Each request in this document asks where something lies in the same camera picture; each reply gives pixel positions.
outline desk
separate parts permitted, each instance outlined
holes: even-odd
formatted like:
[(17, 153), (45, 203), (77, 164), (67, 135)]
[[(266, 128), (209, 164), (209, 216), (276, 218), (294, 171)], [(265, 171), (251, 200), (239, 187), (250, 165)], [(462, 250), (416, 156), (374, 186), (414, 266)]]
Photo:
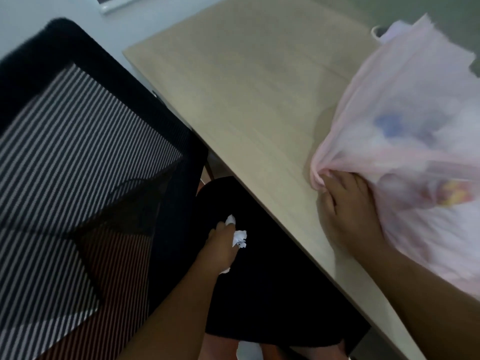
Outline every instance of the desk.
[(313, 0), (225, 0), (124, 51), (370, 323), (424, 359), (393, 308), (320, 226), (310, 157), (375, 50), (362, 24)]

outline forearm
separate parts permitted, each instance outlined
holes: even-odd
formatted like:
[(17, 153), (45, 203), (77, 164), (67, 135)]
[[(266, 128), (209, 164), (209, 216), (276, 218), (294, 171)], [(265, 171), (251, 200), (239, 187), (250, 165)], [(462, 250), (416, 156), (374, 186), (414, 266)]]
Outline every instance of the forearm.
[(480, 302), (393, 248), (356, 255), (428, 359), (474, 359)]
[(118, 359), (197, 360), (218, 274), (197, 259)]

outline crumpled tissue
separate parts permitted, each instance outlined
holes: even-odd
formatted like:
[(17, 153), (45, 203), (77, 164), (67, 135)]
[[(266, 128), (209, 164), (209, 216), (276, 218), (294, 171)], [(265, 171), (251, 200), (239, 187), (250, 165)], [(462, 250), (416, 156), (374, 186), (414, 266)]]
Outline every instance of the crumpled tissue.
[[(228, 216), (225, 220), (225, 226), (229, 225), (229, 224), (234, 224), (235, 225), (236, 223), (237, 223), (237, 221), (235, 221), (235, 217), (232, 214), (230, 216)], [(247, 239), (247, 231), (245, 231), (245, 230), (235, 231), (233, 233), (232, 247), (234, 247), (235, 245), (238, 245), (238, 247), (240, 249), (245, 248), (247, 246), (247, 243), (245, 242), (246, 239)], [(225, 273), (228, 273), (228, 272), (230, 272), (230, 268), (224, 270), (220, 274), (225, 274)]]

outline green floor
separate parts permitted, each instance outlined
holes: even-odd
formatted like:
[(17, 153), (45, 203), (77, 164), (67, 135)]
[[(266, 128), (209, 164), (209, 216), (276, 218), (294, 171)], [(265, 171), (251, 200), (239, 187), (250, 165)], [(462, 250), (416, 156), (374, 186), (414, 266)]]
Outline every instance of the green floor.
[[(428, 13), (453, 42), (480, 56), (480, 0), (317, 0), (370, 27), (412, 23)], [(472, 66), (480, 72), (480, 61)]]

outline plastic bag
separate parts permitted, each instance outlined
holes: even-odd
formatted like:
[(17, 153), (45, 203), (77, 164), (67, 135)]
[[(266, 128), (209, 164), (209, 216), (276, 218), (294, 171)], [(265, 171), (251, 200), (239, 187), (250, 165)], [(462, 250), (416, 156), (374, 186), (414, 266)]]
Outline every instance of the plastic bag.
[(373, 53), (338, 103), (315, 152), (319, 173), (369, 181), (387, 239), (480, 296), (480, 79), (475, 55), (422, 17)]

